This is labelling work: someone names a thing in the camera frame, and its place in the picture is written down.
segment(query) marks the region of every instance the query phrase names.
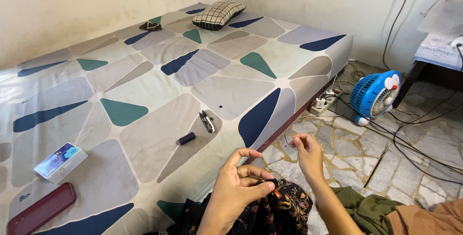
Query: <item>scissors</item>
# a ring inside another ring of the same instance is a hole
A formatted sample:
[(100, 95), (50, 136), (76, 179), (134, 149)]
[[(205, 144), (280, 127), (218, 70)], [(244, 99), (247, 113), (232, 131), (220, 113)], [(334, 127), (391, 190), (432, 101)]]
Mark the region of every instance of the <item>scissors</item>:
[(202, 114), (200, 112), (200, 118), (201, 118), (201, 121), (203, 122), (203, 124), (204, 124), (204, 126), (205, 126), (205, 128), (207, 129), (208, 132), (214, 132), (215, 131), (215, 128), (212, 125), (211, 120), (209, 119), (207, 114), (204, 112), (204, 110), (202, 110)]

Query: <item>mattress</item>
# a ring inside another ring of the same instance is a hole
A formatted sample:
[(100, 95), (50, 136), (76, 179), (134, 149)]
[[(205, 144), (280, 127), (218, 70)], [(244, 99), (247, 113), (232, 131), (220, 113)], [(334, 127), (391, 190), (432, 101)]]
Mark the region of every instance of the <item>mattress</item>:
[(33, 169), (69, 142), (88, 155), (62, 181), (77, 201), (42, 234), (162, 230), (186, 198), (211, 191), (235, 148), (263, 147), (348, 61), (352, 36), (251, 10), (203, 30), (192, 18), (206, 6), (151, 19), (161, 31), (133, 25), (0, 72), (2, 227), (59, 186)]

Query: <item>floor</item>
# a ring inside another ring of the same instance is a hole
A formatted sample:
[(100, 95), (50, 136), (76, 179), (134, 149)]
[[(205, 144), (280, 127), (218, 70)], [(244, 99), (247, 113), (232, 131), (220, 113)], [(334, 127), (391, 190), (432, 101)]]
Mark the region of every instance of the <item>floor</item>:
[[(354, 65), (366, 75), (384, 72), (359, 62)], [(352, 80), (353, 70), (353, 66), (348, 66), (340, 79)], [(352, 87), (343, 85), (343, 91), (349, 93)], [(418, 82), (409, 90), (398, 109), (408, 114), (423, 115), (452, 93), (442, 87)], [(349, 100), (349, 97), (345, 95), (344, 100)], [(463, 94), (458, 92), (423, 119), (441, 115), (462, 101)], [(287, 132), (288, 140), (297, 132), (309, 132), (321, 144), (325, 155), (324, 175), (330, 186), (351, 186), (363, 196), (377, 194), (430, 210), (438, 202), (463, 198), (461, 185), (432, 178), (414, 167), (393, 145), (391, 134), (374, 129), (371, 125), (357, 126), (352, 122), (355, 114), (341, 102), (330, 109), (337, 113), (328, 110), (320, 117), (298, 119)], [(397, 110), (391, 112), (403, 121), (415, 118)], [(309, 112), (304, 111), (300, 117), (308, 115)], [(379, 117), (375, 122), (389, 131), (396, 131), (399, 127), (389, 114)], [(430, 122), (407, 125), (397, 136), (438, 161), (463, 168), (463, 107)], [(462, 175), (400, 144), (398, 147), (424, 171), (443, 179), (463, 182)], [(284, 133), (263, 152), (261, 159), (252, 164), (266, 168), (276, 178), (299, 184), (314, 199), (297, 163), (297, 150), (286, 143)], [(307, 223), (309, 234), (328, 233), (315, 207)]]

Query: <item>hand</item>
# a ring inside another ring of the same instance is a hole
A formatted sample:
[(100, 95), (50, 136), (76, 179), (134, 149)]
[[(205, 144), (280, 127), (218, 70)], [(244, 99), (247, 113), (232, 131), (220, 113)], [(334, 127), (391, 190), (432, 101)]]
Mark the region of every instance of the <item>hand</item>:
[(324, 181), (323, 152), (317, 141), (308, 133), (299, 133), (293, 136), (289, 145), (297, 147), (299, 166), (309, 185), (316, 181)]
[(274, 179), (264, 169), (245, 165), (238, 167), (242, 178), (239, 178), (237, 165), (241, 157), (259, 158), (261, 153), (254, 149), (237, 148), (219, 169), (211, 199), (204, 211), (198, 235), (226, 234), (235, 220), (249, 203), (267, 196), (275, 189), (272, 182), (264, 182), (254, 186), (259, 179)]

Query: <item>pillow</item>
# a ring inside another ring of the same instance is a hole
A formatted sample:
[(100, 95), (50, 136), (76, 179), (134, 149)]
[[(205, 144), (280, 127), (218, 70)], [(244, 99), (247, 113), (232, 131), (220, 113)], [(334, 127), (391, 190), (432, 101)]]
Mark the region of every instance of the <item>pillow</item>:
[(194, 16), (193, 24), (207, 30), (220, 30), (244, 9), (246, 6), (237, 2), (219, 1)]

